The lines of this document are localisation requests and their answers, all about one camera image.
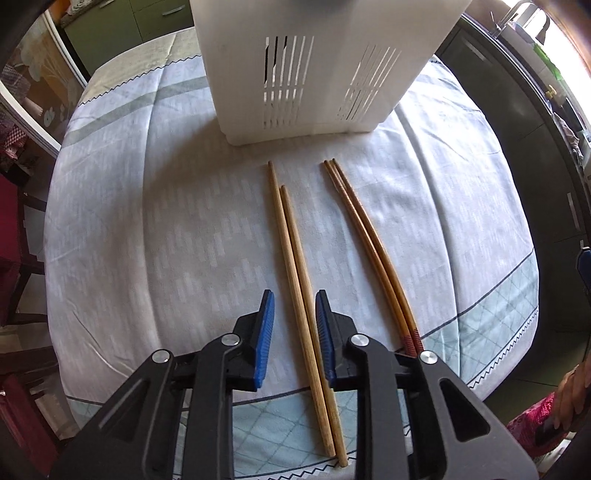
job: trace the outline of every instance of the human hand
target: human hand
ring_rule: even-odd
[[[587,356],[582,365],[577,365],[568,372],[556,389],[551,411],[555,429],[562,425],[567,432],[571,427],[576,430],[576,425],[571,425],[573,416],[583,411],[586,389],[589,385],[591,385],[591,355]]]

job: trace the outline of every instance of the kitchen cabinet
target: kitchen cabinet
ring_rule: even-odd
[[[65,30],[90,75],[110,59],[142,43],[129,0],[105,0]]]
[[[437,55],[495,131],[530,226],[540,271],[542,332],[591,330],[575,261],[589,245],[589,201],[543,93],[498,41],[462,18]]]
[[[591,307],[575,268],[586,235],[536,247],[540,270],[540,328],[589,332]]]
[[[504,148],[534,245],[584,233],[574,185],[548,127]]]
[[[441,55],[501,143],[534,245],[584,232],[563,156],[538,109],[503,65],[464,31]]]
[[[192,26],[189,0],[103,0],[64,29],[92,75],[130,48]]]
[[[189,0],[161,0],[136,12],[135,20],[143,41],[193,25]]]
[[[544,123],[511,74],[472,35],[459,31],[440,58],[485,114],[501,145]]]

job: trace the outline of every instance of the chopstick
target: chopstick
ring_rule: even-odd
[[[378,236],[376,229],[372,225],[368,214],[365,212],[363,205],[361,205],[361,202],[359,201],[357,194],[353,190],[353,187],[349,183],[349,180],[347,179],[339,163],[334,158],[332,159],[331,163],[336,167],[336,170],[339,173],[340,178],[343,181],[343,184],[345,185],[345,189],[349,194],[349,197],[351,198],[351,201],[353,202],[355,209],[359,213],[361,221],[363,222],[365,229],[368,231],[369,237],[371,238],[376,250],[378,251],[379,258],[382,261],[382,265],[384,265],[384,268],[388,275],[388,279],[392,284],[392,288],[394,288],[394,291],[396,292],[396,297],[398,299],[400,307],[402,308],[402,313],[404,314],[404,318],[406,319],[408,329],[410,330],[410,335],[413,339],[414,346],[417,350],[417,353],[421,353],[424,350],[423,341],[421,340],[421,336],[418,332],[417,322],[415,322],[414,320],[413,311],[411,310],[410,305],[408,304],[408,300],[406,298],[406,295],[404,294],[404,290],[402,289],[400,280],[396,275],[394,265],[392,264],[392,261],[390,260],[390,257],[388,256],[388,253],[386,252],[384,244],[380,240],[380,237]]]
[[[324,395],[324,402],[329,417],[330,428],[332,431],[333,443],[336,449],[336,456],[339,460],[339,466],[345,467],[349,464],[347,459],[347,450],[345,449],[345,441],[343,439],[343,430],[340,425],[339,409],[336,405],[335,394],[329,386],[329,383],[322,371],[322,352],[320,351],[320,340],[318,339],[318,328],[316,326],[316,318],[314,311],[314,294],[306,267],[306,258],[304,256],[304,249],[301,244],[300,234],[298,233],[296,217],[294,216],[293,208],[287,187],[281,187],[281,200],[283,203],[283,211],[285,219],[287,220],[287,228],[290,234],[291,246],[295,257],[295,266],[300,280],[301,294],[304,300],[304,307],[306,309],[306,316],[308,320],[308,327],[314,347],[314,355],[316,356],[316,365],[319,370],[320,380],[322,383],[322,393]]]
[[[279,229],[279,236],[281,238],[281,247],[283,250],[283,258],[285,260],[285,269],[287,270],[287,278],[290,284],[291,299],[294,304],[295,319],[300,334],[301,349],[304,355],[304,363],[306,371],[308,372],[308,379],[310,380],[310,390],[312,392],[312,399],[314,401],[314,408],[316,409],[316,416],[318,418],[318,425],[320,427],[320,435],[326,450],[326,455],[329,457],[335,456],[335,444],[333,443],[332,432],[330,431],[330,423],[328,413],[326,410],[326,403],[322,392],[322,382],[320,381],[320,374],[318,365],[314,357],[314,346],[310,335],[310,328],[306,319],[306,308],[304,307],[304,300],[300,290],[300,280],[298,279],[296,261],[294,259],[293,249],[290,243],[290,234],[287,229],[287,221],[283,209],[283,203],[277,184],[277,177],[275,176],[275,169],[273,163],[269,162],[269,181],[271,183],[271,191],[273,194],[273,202],[275,204],[275,214],[277,216],[277,226]]]
[[[404,351],[409,356],[417,356],[417,353],[423,351],[422,342],[420,341],[420,336],[416,330],[416,325],[415,336],[418,339],[418,342],[417,344],[414,342],[413,335],[411,334],[412,330],[408,322],[408,317],[405,315],[402,305],[406,306],[408,312],[410,312],[410,307],[406,301],[406,297],[404,296],[400,282],[397,282],[396,284],[392,280],[394,278],[398,280],[398,277],[396,277],[396,273],[394,272],[392,262],[389,261],[388,254],[386,253],[382,242],[379,240],[379,237],[374,227],[371,225],[371,222],[369,221],[363,206],[357,198],[357,195],[355,195],[355,192],[347,181],[345,175],[342,173],[339,165],[333,159],[331,162],[325,161],[324,166],[326,167],[335,188],[341,195],[345,203],[345,207],[347,208],[347,211],[349,212],[349,215],[355,224],[355,228],[361,236],[363,245],[370,257],[370,260],[374,265],[374,269],[378,274],[380,283],[382,284],[382,288],[386,294],[386,299],[388,300],[388,305],[392,311],[392,314],[394,315],[395,322],[398,326],[398,331],[402,337]],[[388,275],[388,270],[391,270],[391,274],[394,273],[394,275]]]

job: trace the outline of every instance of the cabinet handle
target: cabinet handle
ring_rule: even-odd
[[[470,50],[472,50],[472,53],[474,55],[476,55],[482,61],[485,61],[487,63],[490,63],[487,60],[487,58],[480,52],[480,50],[478,50],[474,45],[472,45],[472,43],[470,43],[469,41],[467,41],[465,38],[463,38],[462,40],[464,41],[464,45],[466,45],[466,47],[468,47]]]
[[[577,217],[577,211],[574,209],[573,196],[570,194],[570,192],[568,192],[566,194],[566,197],[569,200],[570,213],[573,215],[574,227],[577,229],[578,232],[580,232],[581,225],[579,223],[579,218]]]
[[[175,14],[176,12],[180,12],[183,8],[184,8],[184,5],[181,5],[180,7],[177,7],[177,8],[173,8],[172,10],[169,10],[168,12],[164,12],[162,14],[162,16],[166,17],[166,15]]]

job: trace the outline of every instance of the zigzag border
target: zigzag border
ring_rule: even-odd
[[[501,355],[499,357],[497,357],[497,359],[493,362],[493,364],[484,372],[480,374],[480,377],[478,378],[478,380],[475,380],[475,378],[472,379],[472,381],[470,382],[472,384],[472,382],[474,382],[472,385],[468,385],[468,388],[470,389],[474,389],[489,373],[491,373],[495,367],[501,363],[501,361],[507,356],[507,354],[509,353],[509,351],[517,344],[517,342],[519,342],[519,339],[523,336],[523,334],[527,331],[527,329],[530,327],[531,322],[534,321],[535,318],[537,318],[537,316],[540,313],[540,307],[538,306],[538,309],[530,316],[529,320],[527,320],[523,327],[521,328],[521,331],[513,337],[513,340],[511,341],[511,343],[506,347],[506,349],[503,351],[503,353],[501,353]]]
[[[357,457],[348,455],[347,456],[347,460],[357,460]],[[324,472],[329,467],[330,468],[335,468],[336,465],[337,465],[337,463],[338,463],[337,460],[334,460],[332,462],[329,461],[328,463],[325,463],[324,466],[322,466],[322,467],[319,467],[319,466],[314,467],[311,471],[307,470],[307,468],[309,468],[309,467],[306,466],[306,467],[303,467],[299,473],[298,472],[293,472],[290,476],[285,476],[285,475],[270,476],[270,477],[268,477],[267,480],[291,480],[294,477],[303,478],[304,475],[314,475],[317,472]],[[256,475],[237,476],[236,477],[236,480],[244,479],[244,478],[256,478]],[[182,476],[174,476],[173,477],[173,480],[183,480],[183,479],[182,479]]]
[[[122,86],[122,85],[125,85],[125,84],[126,84],[126,83],[128,83],[128,82],[131,82],[132,80],[135,80],[135,79],[137,79],[137,78],[140,78],[141,76],[143,76],[143,75],[146,75],[147,73],[154,72],[154,71],[156,71],[156,70],[158,70],[158,69],[163,69],[164,67],[167,67],[168,65],[172,65],[173,63],[178,63],[178,62],[180,62],[180,61],[185,61],[185,60],[191,60],[191,59],[194,59],[194,58],[196,58],[196,57],[200,57],[200,56],[201,56],[201,54],[196,54],[196,55],[193,55],[192,57],[187,57],[187,58],[185,58],[185,59],[178,59],[178,60],[171,61],[171,62],[169,62],[169,63],[165,63],[164,65],[162,65],[162,66],[160,66],[160,67],[154,67],[153,69],[150,69],[150,70],[148,70],[147,72],[142,72],[142,73],[140,73],[139,75],[136,75],[135,77],[133,77],[132,79],[129,79],[129,80],[126,80],[126,81],[124,81],[124,82],[120,83],[119,85],[115,85],[113,88],[111,88],[111,89],[107,90],[106,92],[103,92],[103,93],[101,93],[100,95],[97,95],[96,97],[90,98],[90,99],[88,99],[88,100],[85,100],[85,101],[84,101],[84,102],[82,102],[82,103],[79,103],[79,104],[78,104],[78,106],[86,105],[87,103],[91,102],[92,100],[96,100],[97,98],[99,98],[99,97],[102,97],[103,95],[106,95],[107,93],[110,93],[110,92],[112,92],[112,91],[113,91],[113,90],[115,90],[117,87],[120,87],[120,86]]]

